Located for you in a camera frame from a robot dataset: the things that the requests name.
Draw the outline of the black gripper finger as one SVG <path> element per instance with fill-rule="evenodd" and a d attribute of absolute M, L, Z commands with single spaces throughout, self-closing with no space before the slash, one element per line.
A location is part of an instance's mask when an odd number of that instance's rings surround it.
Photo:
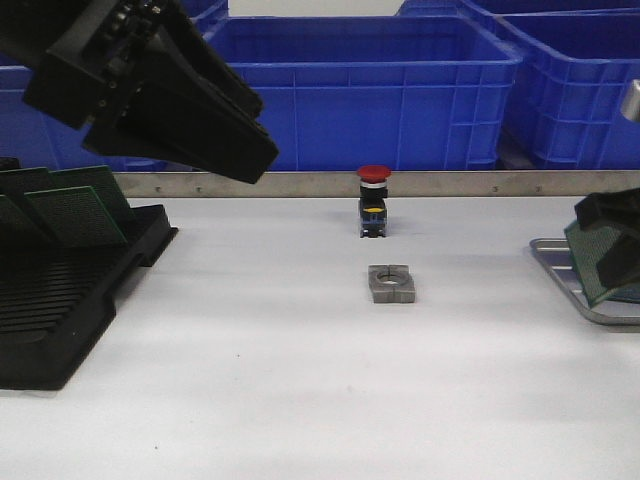
<path fill-rule="evenodd" d="M 639 231 L 639 189 L 619 192 L 596 192 L 587 195 L 574 207 L 583 231 L 603 227 L 623 232 Z"/>
<path fill-rule="evenodd" d="M 599 280 L 609 289 L 639 282 L 639 239 L 623 234 L 596 264 Z"/>

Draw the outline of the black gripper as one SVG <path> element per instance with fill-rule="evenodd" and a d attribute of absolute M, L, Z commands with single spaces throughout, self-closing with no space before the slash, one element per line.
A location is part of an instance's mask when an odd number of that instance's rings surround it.
<path fill-rule="evenodd" d="M 161 22 L 187 63 L 221 91 L 146 82 L 123 109 L 99 117 Z M 166 160 L 254 184 L 279 154 L 255 121 L 259 95 L 181 1 L 3 1 L 1 52 L 32 72 L 27 105 L 73 129 L 99 117 L 85 146 L 100 155 Z"/>

